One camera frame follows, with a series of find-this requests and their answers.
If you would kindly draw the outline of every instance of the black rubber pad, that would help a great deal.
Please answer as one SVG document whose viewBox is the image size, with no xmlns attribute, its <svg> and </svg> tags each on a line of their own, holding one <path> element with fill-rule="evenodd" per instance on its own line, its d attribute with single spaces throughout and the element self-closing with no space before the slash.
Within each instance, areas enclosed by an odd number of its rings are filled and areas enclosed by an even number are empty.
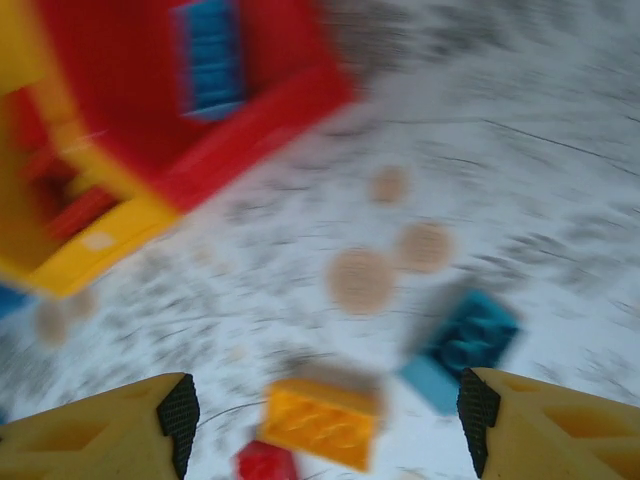
<svg viewBox="0 0 640 480">
<path fill-rule="evenodd" d="M 193 376 L 186 374 L 156 409 L 162 433 L 173 438 L 173 467 L 180 480 L 187 474 L 193 437 L 200 418 Z"/>
<path fill-rule="evenodd" d="M 467 437 L 473 468 L 482 478 L 489 457 L 487 428 L 494 427 L 500 410 L 500 395 L 491 389 L 473 370 L 467 368 L 460 379 L 458 415 Z"/>
</svg>

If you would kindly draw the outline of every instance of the floor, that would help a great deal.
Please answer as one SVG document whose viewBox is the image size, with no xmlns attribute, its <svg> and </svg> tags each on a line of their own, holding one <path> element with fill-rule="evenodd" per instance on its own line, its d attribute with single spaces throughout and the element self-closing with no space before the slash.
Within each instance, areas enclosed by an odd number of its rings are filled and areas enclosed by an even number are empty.
<svg viewBox="0 0 640 480">
<path fill-rule="evenodd" d="M 63 348 L 36 343 L 32 310 L 0 324 L 10 418 L 191 372 L 187 478 L 224 480 L 265 385 L 347 364 L 386 398 L 372 478 L 472 479 L 458 421 L 392 373 L 469 284 L 519 313 L 505 370 L 640 405 L 640 2 L 325 2 L 367 100 L 114 268 Z M 410 176 L 398 206 L 369 200 L 384 166 Z M 336 308 L 330 259 L 421 220 L 453 235 L 451 266 L 402 275 L 383 313 Z M 300 474 L 360 477 L 306 456 Z"/>
</svg>

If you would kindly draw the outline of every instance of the yellow toy piece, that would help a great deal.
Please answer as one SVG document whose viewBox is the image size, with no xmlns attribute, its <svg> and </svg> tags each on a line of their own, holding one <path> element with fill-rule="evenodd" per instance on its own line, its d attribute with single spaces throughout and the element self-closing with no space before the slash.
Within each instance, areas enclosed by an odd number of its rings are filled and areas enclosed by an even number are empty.
<svg viewBox="0 0 640 480">
<path fill-rule="evenodd" d="M 367 472 L 377 421 L 373 396 L 285 379 L 269 387 L 266 420 L 258 437 Z"/>
<path fill-rule="evenodd" d="M 51 238 L 19 176 L 27 156 L 8 138 L 1 102 L 0 276 L 28 289 L 71 295 L 171 227 L 180 215 L 121 168 L 96 142 L 96 135 L 88 134 L 27 0 L 0 2 L 0 45 L 0 94 L 29 87 L 57 156 L 79 172 L 71 193 L 99 185 L 119 200 L 70 240 Z"/>
<path fill-rule="evenodd" d="M 474 368 L 458 411 L 483 480 L 640 479 L 640 408 Z"/>
<path fill-rule="evenodd" d="M 0 480 L 182 480 L 199 413 L 173 373 L 0 426 Z"/>
</svg>

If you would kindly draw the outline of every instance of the blue lego brick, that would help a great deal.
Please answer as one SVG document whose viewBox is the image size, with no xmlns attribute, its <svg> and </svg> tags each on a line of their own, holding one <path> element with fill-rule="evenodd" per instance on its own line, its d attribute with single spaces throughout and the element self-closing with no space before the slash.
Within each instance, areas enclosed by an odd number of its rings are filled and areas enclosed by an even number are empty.
<svg viewBox="0 0 640 480">
<path fill-rule="evenodd" d="M 30 298 L 26 293 L 0 285 L 0 318 L 26 306 Z"/>
<path fill-rule="evenodd" d="M 471 290 L 398 373 L 440 413 L 455 415 L 462 371 L 495 368 L 518 332 L 511 312 Z"/>
<path fill-rule="evenodd" d="M 242 55 L 231 0 L 205 0 L 179 7 L 186 31 L 188 69 L 183 79 L 189 97 L 186 114 L 221 120 L 244 103 Z"/>
</svg>

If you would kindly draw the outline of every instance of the blue lego piece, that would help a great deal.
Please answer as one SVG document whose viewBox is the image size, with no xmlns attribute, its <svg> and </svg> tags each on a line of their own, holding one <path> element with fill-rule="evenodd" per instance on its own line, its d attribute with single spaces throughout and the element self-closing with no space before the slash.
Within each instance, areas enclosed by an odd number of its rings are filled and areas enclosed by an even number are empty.
<svg viewBox="0 0 640 480">
<path fill-rule="evenodd" d="M 26 293 L 0 285 L 0 318 L 6 317 L 10 313 L 26 306 L 29 298 Z"/>
<path fill-rule="evenodd" d="M 239 31 L 231 2 L 204 0 L 176 8 L 187 34 L 187 115 L 201 120 L 221 120 L 244 103 Z"/>
<path fill-rule="evenodd" d="M 512 313 L 471 290 L 398 373 L 441 414 L 455 415 L 462 371 L 495 368 L 519 330 Z"/>
</svg>

